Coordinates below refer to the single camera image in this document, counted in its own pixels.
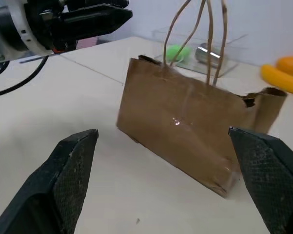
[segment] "brown paper bag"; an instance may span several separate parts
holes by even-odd
[[[190,2],[187,0],[174,18]],[[205,0],[202,1],[194,34]],[[224,37],[226,6],[222,1]],[[209,35],[209,50],[212,34]],[[285,101],[286,94],[274,88],[246,97],[188,78],[171,66],[140,56],[131,59],[117,126],[134,140],[184,171],[216,193],[225,196],[239,172],[238,161],[228,136],[230,126],[267,133]],[[218,71],[214,78],[216,84]]]

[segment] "white table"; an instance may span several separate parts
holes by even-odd
[[[60,140],[98,128],[77,234],[269,233],[242,181],[223,199],[115,126],[130,57],[152,56],[159,46],[129,38],[51,57],[31,83],[0,97],[0,214]],[[0,89],[38,63],[9,68]],[[246,92],[266,84],[258,68],[240,65],[219,86]],[[293,95],[271,134],[293,149]]]

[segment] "white wall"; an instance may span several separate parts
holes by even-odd
[[[185,0],[131,0],[133,18],[108,40],[140,36],[151,39],[152,31],[170,25],[178,8]],[[180,17],[180,22],[193,25],[200,0],[193,0]],[[216,30],[221,32],[220,0],[212,0]],[[231,37],[249,34],[242,61],[261,65],[274,63],[277,58],[293,55],[293,0],[227,0]],[[200,29],[208,29],[207,8]]]

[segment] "green ball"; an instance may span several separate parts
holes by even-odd
[[[167,52],[166,52],[166,58],[169,61],[172,61],[174,59],[174,57],[177,55],[178,51],[181,49],[180,45],[170,45],[167,48]],[[177,56],[176,61],[180,61],[182,59],[186,59],[191,53],[191,49],[187,46],[185,46],[181,53]]]

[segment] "black cable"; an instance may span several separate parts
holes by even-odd
[[[42,59],[41,63],[39,64],[39,66],[37,67],[37,69],[29,77],[27,77],[25,80],[23,80],[22,82],[12,86],[11,88],[7,88],[5,90],[0,91],[0,96],[4,95],[4,94],[7,94],[7,93],[10,93],[10,92],[12,92],[12,91],[24,86],[28,82],[30,82],[42,70],[42,68],[44,67],[44,65],[47,62],[48,58],[49,58],[49,56],[44,57]]]
[[[7,69],[9,64],[10,64],[10,61],[3,63],[3,66],[0,68],[0,74]]]

